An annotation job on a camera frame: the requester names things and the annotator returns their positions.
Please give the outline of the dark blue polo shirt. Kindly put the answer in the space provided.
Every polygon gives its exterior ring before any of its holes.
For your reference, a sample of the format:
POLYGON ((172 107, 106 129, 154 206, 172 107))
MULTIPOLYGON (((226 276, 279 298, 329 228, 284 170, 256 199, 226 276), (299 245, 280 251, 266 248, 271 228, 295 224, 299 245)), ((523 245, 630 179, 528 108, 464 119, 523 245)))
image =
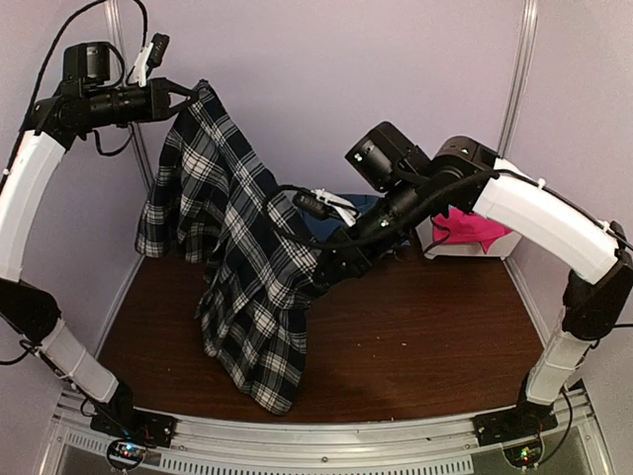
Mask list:
MULTIPOLYGON (((351 241, 354 245, 360 246, 384 246, 386 250, 410 246, 409 236, 395 236, 379 240, 374 239, 371 242, 361 237, 351 237, 350 239, 344 237, 341 240, 335 240, 331 236, 335 235, 339 228, 346 228, 339 214, 336 211, 326 212, 324 218, 320 219, 308 211, 307 206, 301 203, 299 195, 300 193, 297 193, 292 198, 292 202, 298 209, 298 213, 302 217, 306 227, 313 235, 313 241, 316 244, 342 244, 351 241)), ((380 201, 380 198, 377 195, 342 194, 340 196, 336 195, 335 201, 350 207, 349 212, 355 218, 359 218, 367 215, 380 201)))

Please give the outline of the black white plaid shirt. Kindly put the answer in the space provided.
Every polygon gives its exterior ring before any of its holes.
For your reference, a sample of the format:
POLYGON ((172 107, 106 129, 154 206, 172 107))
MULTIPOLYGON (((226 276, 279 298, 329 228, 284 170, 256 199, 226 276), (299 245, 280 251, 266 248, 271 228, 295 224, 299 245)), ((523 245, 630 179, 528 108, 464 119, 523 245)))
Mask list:
POLYGON ((307 312, 323 295, 311 233, 212 85, 179 113, 164 141, 135 247, 203 264, 205 353, 267 412, 295 403, 306 368, 307 312))

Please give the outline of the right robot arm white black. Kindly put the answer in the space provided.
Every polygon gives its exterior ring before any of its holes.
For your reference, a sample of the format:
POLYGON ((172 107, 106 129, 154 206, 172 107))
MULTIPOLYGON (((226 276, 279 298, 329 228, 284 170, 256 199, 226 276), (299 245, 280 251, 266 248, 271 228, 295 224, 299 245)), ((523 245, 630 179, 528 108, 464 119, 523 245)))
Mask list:
POLYGON ((317 261, 319 283, 364 275, 407 232, 452 209, 500 224, 569 266, 557 328, 526 377, 525 401, 507 415, 513 435, 530 435, 589 347, 612 331, 629 298, 632 258, 621 227, 591 217, 468 137, 453 137, 428 157, 395 125, 382 122, 345 158, 384 196, 327 239, 317 261))

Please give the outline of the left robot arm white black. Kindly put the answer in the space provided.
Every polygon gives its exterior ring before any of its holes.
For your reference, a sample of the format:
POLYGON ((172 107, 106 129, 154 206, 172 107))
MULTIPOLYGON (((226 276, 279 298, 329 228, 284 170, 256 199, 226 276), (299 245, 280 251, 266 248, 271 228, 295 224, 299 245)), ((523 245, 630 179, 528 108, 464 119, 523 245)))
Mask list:
POLYGON ((28 107, 17 154, 2 174, 1 317, 58 376, 96 404, 109 404, 103 421, 121 439, 142 429, 140 414, 116 401, 125 395, 125 385, 77 339, 51 294, 25 282, 24 268, 35 244, 45 240, 50 220, 44 200, 53 176, 77 141, 105 127, 166 121, 197 100, 192 89, 152 77, 168 44, 168 36, 154 35, 131 72, 117 81, 110 72, 112 45, 68 47, 60 82, 51 96, 28 107))

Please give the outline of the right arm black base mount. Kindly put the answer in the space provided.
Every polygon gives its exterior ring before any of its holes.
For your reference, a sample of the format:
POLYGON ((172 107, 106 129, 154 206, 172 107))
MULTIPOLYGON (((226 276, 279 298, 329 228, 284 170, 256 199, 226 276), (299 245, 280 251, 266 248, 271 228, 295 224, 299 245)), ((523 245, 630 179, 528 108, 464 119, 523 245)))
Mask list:
POLYGON ((542 434, 558 426, 553 406, 518 403, 510 409, 473 418, 479 447, 499 444, 505 461, 515 469, 534 468, 543 458, 542 434))

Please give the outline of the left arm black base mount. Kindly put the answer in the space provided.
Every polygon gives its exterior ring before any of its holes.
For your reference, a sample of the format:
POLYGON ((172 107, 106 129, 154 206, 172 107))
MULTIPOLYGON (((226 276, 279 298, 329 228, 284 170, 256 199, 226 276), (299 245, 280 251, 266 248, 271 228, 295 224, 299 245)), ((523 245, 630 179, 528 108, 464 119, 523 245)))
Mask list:
POLYGON ((114 438, 105 449, 106 460, 113 469, 127 473, 140 467, 151 449, 169 448, 176 425, 174 417, 133 410, 132 424, 127 427, 96 407, 90 428, 114 438))

